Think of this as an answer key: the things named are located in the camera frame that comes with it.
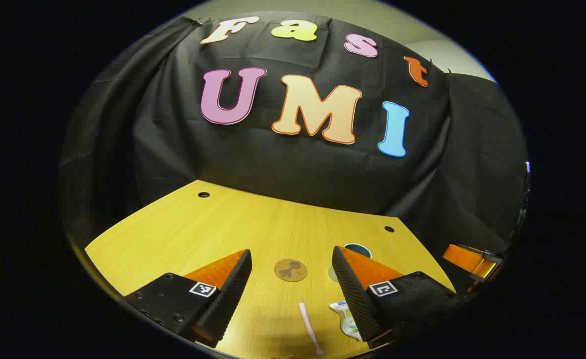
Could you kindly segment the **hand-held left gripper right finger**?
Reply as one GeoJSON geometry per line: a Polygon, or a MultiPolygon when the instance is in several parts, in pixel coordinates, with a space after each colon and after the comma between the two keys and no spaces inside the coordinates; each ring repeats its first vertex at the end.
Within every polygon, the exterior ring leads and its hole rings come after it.
{"type": "Polygon", "coordinates": [[[461,306],[460,295],[423,271],[402,274],[344,247],[334,247],[332,267],[370,349],[422,336],[461,306]]]}

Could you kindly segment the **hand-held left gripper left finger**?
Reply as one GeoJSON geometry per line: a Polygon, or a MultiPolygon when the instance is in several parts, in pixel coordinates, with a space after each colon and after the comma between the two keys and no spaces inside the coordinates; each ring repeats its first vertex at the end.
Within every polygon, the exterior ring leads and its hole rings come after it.
{"type": "Polygon", "coordinates": [[[252,271],[247,248],[186,275],[164,273],[125,296],[143,316],[178,336],[215,348],[252,271]]]}

